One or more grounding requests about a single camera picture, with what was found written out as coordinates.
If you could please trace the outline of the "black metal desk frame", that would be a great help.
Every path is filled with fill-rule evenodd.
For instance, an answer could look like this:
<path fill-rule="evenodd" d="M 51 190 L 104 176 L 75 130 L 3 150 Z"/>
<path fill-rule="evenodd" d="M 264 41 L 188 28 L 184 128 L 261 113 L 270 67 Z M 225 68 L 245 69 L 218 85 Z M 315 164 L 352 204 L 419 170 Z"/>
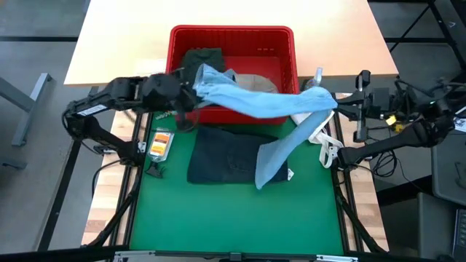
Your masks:
<path fill-rule="evenodd" d="M 409 4 L 426 4 L 426 7 L 416 17 L 414 22 L 403 32 L 399 37 L 384 37 L 384 41 L 387 44 L 392 44 L 390 52 L 392 52 L 399 44 L 446 44 L 450 47 L 454 53 L 457 62 L 461 68 L 461 72 L 455 76 L 450 84 L 456 83 L 455 87 L 459 87 L 461 91 L 466 91 L 466 59 L 463 58 L 459 51 L 458 44 L 450 34 L 444 19 L 442 18 L 440 11 L 435 5 L 436 0 L 374 0 L 385 3 L 409 3 Z M 442 37 L 407 37 L 414 26 L 423 18 L 423 16 L 430 11 L 435 18 L 438 27 L 441 30 Z"/>

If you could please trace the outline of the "black table base bar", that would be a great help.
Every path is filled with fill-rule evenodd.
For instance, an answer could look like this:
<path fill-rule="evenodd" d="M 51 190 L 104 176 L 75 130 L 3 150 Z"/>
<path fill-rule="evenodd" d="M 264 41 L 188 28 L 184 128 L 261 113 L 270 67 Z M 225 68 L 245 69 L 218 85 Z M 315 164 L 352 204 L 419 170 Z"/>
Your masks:
<path fill-rule="evenodd" d="M 71 182 L 71 177 L 76 166 L 81 145 L 82 144 L 80 141 L 72 141 L 70 151 L 68 153 L 68 158 L 63 168 L 62 176 L 58 184 L 57 190 L 55 192 L 55 198 L 53 199 L 49 215 L 44 225 L 42 236 L 39 239 L 39 243 L 37 246 L 38 251 L 48 251 L 49 249 L 50 242 L 55 232 L 55 227 L 57 225 L 58 219 L 61 214 L 61 210 L 63 208 L 63 203 L 66 198 L 68 187 Z"/>

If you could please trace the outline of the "dark green garment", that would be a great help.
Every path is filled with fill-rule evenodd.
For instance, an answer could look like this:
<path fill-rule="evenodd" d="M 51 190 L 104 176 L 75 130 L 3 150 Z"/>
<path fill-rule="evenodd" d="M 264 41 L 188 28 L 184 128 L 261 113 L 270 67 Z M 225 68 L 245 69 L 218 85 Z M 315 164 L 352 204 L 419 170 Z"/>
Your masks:
<path fill-rule="evenodd" d="M 207 64 L 217 71 L 224 72 L 226 63 L 221 48 L 201 48 L 188 50 L 181 60 L 184 79 L 193 83 L 198 68 Z"/>

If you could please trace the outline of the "grey metal table leg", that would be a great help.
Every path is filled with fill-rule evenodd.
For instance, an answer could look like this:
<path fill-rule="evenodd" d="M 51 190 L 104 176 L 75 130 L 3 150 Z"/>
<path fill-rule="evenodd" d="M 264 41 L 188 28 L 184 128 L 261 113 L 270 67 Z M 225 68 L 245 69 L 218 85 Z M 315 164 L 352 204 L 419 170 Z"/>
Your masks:
<path fill-rule="evenodd" d="M 42 91 L 51 81 L 52 77 L 48 73 L 42 73 L 37 79 L 32 92 L 27 95 L 10 84 L 7 80 L 0 77 L 0 97 L 6 99 L 23 111 L 23 115 L 21 116 L 12 139 L 13 146 L 23 146 L 25 144 L 25 137 L 28 133 L 33 114 L 39 104 Z"/>

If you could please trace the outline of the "light blue denim garment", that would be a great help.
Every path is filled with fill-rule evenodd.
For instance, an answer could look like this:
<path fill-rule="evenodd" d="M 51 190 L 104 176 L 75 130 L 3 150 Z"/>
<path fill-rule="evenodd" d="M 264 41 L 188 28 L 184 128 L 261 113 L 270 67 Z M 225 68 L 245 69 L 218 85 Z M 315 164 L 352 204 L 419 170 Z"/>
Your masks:
<path fill-rule="evenodd" d="M 205 63 L 197 69 L 193 88 L 203 101 L 257 119 L 309 114 L 286 137 L 259 146 L 255 172 L 258 190 L 276 175 L 297 146 L 325 124 L 332 110 L 337 107 L 337 102 L 323 87 L 311 87 L 299 94 L 245 90 L 232 80 L 232 71 L 221 73 Z"/>

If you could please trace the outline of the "beige trousers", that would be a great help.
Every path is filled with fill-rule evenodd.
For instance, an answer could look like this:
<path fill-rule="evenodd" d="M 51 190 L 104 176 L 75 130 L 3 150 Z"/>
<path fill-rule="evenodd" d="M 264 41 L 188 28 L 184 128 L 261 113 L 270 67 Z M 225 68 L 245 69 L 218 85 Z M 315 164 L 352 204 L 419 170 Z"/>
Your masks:
<path fill-rule="evenodd" d="M 244 90 L 278 93 L 277 86 L 268 78 L 255 74 L 237 74 L 234 81 Z"/>

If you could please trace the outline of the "red plastic laundry basket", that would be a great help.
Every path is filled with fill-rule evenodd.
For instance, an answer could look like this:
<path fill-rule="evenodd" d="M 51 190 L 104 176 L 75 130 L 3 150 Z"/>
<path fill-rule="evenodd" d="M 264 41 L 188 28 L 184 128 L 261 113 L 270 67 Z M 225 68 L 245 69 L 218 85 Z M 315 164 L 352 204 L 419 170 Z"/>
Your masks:
<path fill-rule="evenodd" d="M 299 93 L 293 32 L 286 26 L 177 25 L 166 71 L 179 68 L 188 50 L 202 48 L 220 48 L 228 69 L 268 78 L 281 93 Z"/>

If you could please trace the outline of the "black metal rig frame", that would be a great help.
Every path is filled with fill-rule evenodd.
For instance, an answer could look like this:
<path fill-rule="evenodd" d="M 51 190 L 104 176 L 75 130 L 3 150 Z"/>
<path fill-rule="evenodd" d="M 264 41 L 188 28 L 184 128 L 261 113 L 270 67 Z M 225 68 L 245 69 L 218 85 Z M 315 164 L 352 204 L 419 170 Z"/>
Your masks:
<path fill-rule="evenodd" d="M 124 191 L 119 195 L 114 215 L 95 239 L 95 244 L 65 250 L 0 254 L 0 262 L 96 262 L 115 258 L 119 251 L 128 252 L 143 174 L 143 165 L 125 167 Z M 379 246 L 356 215 L 350 175 L 347 171 L 344 172 L 343 178 L 344 180 L 339 180 L 337 169 L 331 168 L 332 192 L 336 201 L 344 250 L 344 254 L 337 258 L 349 262 L 440 262 L 392 255 Z"/>

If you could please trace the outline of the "clear plastic spray bottle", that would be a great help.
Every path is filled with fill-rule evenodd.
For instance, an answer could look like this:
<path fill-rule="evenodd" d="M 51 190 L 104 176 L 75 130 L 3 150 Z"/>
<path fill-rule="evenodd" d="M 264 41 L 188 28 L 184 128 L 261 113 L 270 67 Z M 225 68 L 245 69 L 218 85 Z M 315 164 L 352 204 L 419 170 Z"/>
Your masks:
<path fill-rule="evenodd" d="M 321 84 L 321 81 L 322 81 L 322 77 L 323 77 L 323 68 L 318 67 L 316 72 L 315 72 L 315 75 L 313 76 L 313 78 L 309 79 L 305 83 L 304 90 L 308 90 L 308 89 L 313 88 L 313 87 L 319 87 L 320 84 Z"/>

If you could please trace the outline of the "dark blue jeans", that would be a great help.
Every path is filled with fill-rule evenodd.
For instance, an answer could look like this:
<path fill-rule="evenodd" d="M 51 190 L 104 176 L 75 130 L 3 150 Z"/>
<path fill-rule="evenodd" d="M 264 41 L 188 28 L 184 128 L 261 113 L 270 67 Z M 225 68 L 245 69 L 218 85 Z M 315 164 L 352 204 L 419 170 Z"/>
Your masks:
<path fill-rule="evenodd" d="M 272 135 L 201 126 L 187 170 L 193 184 L 252 184 L 259 147 Z"/>

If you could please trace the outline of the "white cloth tote bag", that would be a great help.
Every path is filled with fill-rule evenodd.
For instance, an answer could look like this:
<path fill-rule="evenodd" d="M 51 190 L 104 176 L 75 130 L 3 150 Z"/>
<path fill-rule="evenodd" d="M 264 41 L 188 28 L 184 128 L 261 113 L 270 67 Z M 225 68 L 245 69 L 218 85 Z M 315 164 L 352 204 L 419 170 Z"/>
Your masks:
<path fill-rule="evenodd" d="M 334 112 L 330 112 L 327 119 L 308 137 L 310 143 L 321 145 L 319 161 L 324 168 L 329 168 L 333 164 L 334 159 L 337 157 L 338 150 L 344 147 L 343 143 L 331 137 L 325 128 L 327 123 L 332 120 L 333 115 Z"/>

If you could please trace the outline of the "light wood table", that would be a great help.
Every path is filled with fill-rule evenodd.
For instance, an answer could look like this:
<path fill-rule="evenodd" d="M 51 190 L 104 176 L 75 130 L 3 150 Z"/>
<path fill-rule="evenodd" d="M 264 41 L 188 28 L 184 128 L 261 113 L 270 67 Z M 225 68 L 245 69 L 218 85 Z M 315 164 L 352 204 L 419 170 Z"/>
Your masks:
<path fill-rule="evenodd" d="M 299 76 L 398 74 L 367 0 L 91 0 L 65 84 L 160 68 L 177 25 L 287 26 Z"/>

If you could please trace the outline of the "grey plastic case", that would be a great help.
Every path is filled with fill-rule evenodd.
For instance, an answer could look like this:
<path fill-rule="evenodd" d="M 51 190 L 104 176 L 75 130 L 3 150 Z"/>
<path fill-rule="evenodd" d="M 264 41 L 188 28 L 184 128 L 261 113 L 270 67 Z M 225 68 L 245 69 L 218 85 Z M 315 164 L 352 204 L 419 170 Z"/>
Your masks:
<path fill-rule="evenodd" d="M 466 207 L 466 132 L 451 131 L 431 157 L 434 195 Z"/>

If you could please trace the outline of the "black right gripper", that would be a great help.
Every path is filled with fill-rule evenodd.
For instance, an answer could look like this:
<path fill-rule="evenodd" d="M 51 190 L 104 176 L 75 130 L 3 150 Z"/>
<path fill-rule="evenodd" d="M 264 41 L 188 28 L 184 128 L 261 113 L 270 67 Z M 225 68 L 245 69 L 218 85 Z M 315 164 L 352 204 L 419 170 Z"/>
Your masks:
<path fill-rule="evenodd" d="M 390 109 L 390 89 L 376 88 L 370 92 L 362 89 L 362 100 L 357 94 L 339 98 L 336 102 L 343 106 L 355 106 L 358 108 L 340 108 L 339 113 L 345 115 L 350 121 L 357 121 L 357 129 L 353 134 L 356 143 L 364 142 L 368 137 L 366 119 L 383 119 L 384 114 Z"/>

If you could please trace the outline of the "wipes packet with orange label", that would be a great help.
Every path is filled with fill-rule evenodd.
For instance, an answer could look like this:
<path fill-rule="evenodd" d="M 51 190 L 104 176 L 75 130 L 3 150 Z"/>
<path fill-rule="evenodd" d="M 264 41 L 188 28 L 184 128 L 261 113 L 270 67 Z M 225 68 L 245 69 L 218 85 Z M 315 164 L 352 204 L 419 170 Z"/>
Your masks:
<path fill-rule="evenodd" d="M 148 155 L 153 162 L 166 160 L 174 138 L 173 132 L 157 130 L 149 146 Z"/>

